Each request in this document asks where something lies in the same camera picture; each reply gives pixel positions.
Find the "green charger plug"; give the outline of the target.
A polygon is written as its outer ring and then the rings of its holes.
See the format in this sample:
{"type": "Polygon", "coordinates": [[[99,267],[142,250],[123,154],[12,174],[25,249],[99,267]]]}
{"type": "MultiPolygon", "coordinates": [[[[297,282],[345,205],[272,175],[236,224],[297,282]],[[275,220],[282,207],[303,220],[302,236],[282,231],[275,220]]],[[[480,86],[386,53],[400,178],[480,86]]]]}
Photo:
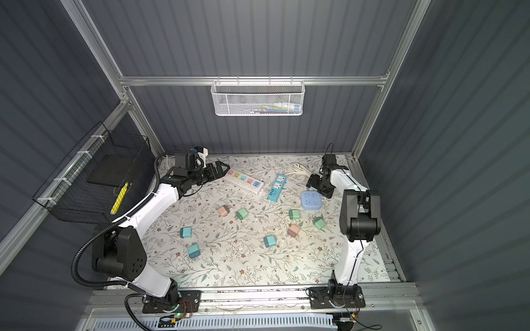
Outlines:
{"type": "Polygon", "coordinates": [[[247,209],[245,209],[245,208],[241,208],[241,209],[239,209],[239,210],[236,212],[236,217],[237,217],[239,220],[244,220],[244,219],[246,219],[248,216],[249,216],[249,213],[248,213],[247,209]]]}
{"type": "Polygon", "coordinates": [[[298,220],[301,218],[300,211],[297,209],[291,209],[290,211],[288,211],[288,216],[290,220],[298,220]]]}
{"type": "Polygon", "coordinates": [[[323,230],[326,225],[327,225],[327,222],[325,222],[325,220],[322,218],[322,217],[317,217],[313,220],[313,225],[318,229],[318,230],[323,230]]]}

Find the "pink charger plug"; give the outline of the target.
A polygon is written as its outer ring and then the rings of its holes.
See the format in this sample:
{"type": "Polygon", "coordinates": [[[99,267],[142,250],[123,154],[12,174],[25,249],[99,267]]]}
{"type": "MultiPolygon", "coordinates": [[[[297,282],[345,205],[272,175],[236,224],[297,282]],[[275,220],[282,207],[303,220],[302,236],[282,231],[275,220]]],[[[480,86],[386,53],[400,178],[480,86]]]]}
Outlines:
{"type": "Polygon", "coordinates": [[[229,215],[229,212],[230,210],[226,207],[226,206],[221,206],[219,209],[218,209],[218,214],[219,216],[221,217],[226,217],[229,215]]]}
{"type": "Polygon", "coordinates": [[[287,234],[292,237],[296,238],[299,235],[300,227],[296,224],[291,224],[287,230],[287,234]]]}

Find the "teal power strip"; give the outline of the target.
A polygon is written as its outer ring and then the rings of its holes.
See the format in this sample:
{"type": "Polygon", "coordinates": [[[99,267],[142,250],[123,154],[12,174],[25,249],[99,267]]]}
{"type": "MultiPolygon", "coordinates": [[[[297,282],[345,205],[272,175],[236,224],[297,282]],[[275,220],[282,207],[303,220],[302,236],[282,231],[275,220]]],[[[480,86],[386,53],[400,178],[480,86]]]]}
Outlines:
{"type": "Polygon", "coordinates": [[[272,202],[278,202],[281,192],[285,183],[287,182],[287,177],[285,175],[278,175],[273,182],[273,186],[268,194],[268,200],[272,202]]]}

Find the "teal charger plug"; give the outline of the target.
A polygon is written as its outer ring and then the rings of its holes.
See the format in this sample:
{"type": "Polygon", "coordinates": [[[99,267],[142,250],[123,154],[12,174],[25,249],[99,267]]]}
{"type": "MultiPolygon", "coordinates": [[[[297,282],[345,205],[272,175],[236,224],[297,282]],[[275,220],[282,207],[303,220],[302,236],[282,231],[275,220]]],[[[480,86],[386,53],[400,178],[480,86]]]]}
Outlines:
{"type": "Polygon", "coordinates": [[[182,239],[191,238],[193,234],[192,227],[183,227],[180,229],[179,235],[182,239]]]}
{"type": "Polygon", "coordinates": [[[268,235],[268,236],[264,237],[264,245],[267,248],[271,248],[273,246],[276,246],[277,245],[276,236],[275,235],[268,235]]]}
{"type": "Polygon", "coordinates": [[[200,247],[198,246],[198,244],[190,245],[187,250],[190,259],[196,259],[198,256],[201,255],[200,247]]]}

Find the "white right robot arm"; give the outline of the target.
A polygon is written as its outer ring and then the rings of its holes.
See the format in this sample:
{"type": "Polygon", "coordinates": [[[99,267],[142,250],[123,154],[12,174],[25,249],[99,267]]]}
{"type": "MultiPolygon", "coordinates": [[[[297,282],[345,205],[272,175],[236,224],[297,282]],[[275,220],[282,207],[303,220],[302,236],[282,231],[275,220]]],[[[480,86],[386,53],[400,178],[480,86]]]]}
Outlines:
{"type": "Polygon", "coordinates": [[[344,243],[328,283],[336,287],[357,284],[364,253],[381,231],[379,194],[363,186],[347,166],[339,165],[334,154],[322,157],[319,172],[310,176],[306,187],[328,199],[335,191],[342,194],[339,226],[344,243]]]}

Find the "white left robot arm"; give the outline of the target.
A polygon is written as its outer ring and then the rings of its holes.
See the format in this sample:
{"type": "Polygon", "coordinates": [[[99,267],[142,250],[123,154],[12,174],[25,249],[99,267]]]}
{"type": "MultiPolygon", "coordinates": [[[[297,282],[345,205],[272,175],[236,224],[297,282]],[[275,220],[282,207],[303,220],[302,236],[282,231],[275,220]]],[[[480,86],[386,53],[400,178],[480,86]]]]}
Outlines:
{"type": "Polygon", "coordinates": [[[98,236],[92,244],[95,272],[117,277],[125,286],[151,297],[167,296],[174,282],[148,262],[142,237],[172,205],[190,197],[192,188],[201,188],[227,175],[230,166],[222,161],[207,164],[205,150],[175,153],[174,165],[164,176],[156,172],[154,190],[131,210],[116,219],[113,229],[98,236]]]}

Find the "white multicolour power strip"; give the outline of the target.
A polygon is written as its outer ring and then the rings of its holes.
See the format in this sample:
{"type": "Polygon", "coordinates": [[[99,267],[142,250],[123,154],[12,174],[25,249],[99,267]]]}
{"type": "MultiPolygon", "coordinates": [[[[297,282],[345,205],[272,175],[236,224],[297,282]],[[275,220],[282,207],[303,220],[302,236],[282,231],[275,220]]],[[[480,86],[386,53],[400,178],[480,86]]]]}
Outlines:
{"type": "Polygon", "coordinates": [[[264,183],[262,181],[234,168],[228,170],[228,172],[224,175],[224,179],[253,194],[261,193],[264,187],[264,183]]]}

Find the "items in white basket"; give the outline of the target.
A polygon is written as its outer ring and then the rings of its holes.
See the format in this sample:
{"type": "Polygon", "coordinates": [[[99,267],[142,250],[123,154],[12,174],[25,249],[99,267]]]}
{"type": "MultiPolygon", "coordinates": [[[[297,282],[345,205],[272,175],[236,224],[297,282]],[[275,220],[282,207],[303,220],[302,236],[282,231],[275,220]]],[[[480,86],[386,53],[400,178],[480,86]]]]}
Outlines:
{"type": "Polygon", "coordinates": [[[290,102],[268,103],[246,109],[245,112],[250,114],[300,115],[302,114],[302,105],[290,102]]]}

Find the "yellow marker pen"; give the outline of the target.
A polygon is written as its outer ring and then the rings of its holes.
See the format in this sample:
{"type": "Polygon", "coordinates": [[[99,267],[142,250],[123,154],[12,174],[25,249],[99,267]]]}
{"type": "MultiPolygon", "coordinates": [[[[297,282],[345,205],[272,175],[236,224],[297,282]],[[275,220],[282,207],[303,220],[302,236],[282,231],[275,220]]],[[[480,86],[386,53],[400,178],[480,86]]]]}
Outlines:
{"type": "Polygon", "coordinates": [[[118,196],[112,206],[112,208],[110,209],[110,214],[111,215],[116,215],[118,210],[120,209],[120,206],[121,206],[121,203],[122,201],[124,200],[124,197],[128,191],[128,188],[129,188],[129,183],[126,182],[123,187],[121,188],[120,192],[118,193],[118,196]]]}

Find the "black foam pad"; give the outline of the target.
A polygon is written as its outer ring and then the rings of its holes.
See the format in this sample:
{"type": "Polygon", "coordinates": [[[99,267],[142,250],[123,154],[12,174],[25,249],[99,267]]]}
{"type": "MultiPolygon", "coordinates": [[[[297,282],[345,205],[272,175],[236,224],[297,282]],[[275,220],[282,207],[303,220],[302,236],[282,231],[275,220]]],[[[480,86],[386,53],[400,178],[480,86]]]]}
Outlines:
{"type": "Polygon", "coordinates": [[[132,164],[132,158],[108,154],[96,165],[87,182],[118,188],[124,182],[132,164]]]}

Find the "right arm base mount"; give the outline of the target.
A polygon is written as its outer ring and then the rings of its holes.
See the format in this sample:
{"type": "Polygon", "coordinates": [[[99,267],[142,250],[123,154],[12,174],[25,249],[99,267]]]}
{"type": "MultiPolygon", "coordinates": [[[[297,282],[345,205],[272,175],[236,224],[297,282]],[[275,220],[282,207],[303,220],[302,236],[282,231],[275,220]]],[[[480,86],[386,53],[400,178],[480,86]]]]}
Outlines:
{"type": "Polygon", "coordinates": [[[361,309],[366,307],[366,302],[362,288],[357,285],[338,285],[335,288],[327,287],[310,287],[305,290],[311,308],[331,309],[331,308],[348,308],[361,309]]]}

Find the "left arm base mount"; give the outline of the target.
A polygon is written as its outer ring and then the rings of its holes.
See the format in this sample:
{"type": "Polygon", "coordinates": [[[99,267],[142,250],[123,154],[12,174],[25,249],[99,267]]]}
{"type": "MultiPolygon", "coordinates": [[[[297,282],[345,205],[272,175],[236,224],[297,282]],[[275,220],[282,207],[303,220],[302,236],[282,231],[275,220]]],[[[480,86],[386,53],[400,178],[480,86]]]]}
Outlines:
{"type": "Polygon", "coordinates": [[[147,296],[147,299],[143,300],[142,312],[144,314],[196,313],[201,297],[202,291],[199,290],[169,292],[167,296],[161,298],[147,296]]]}

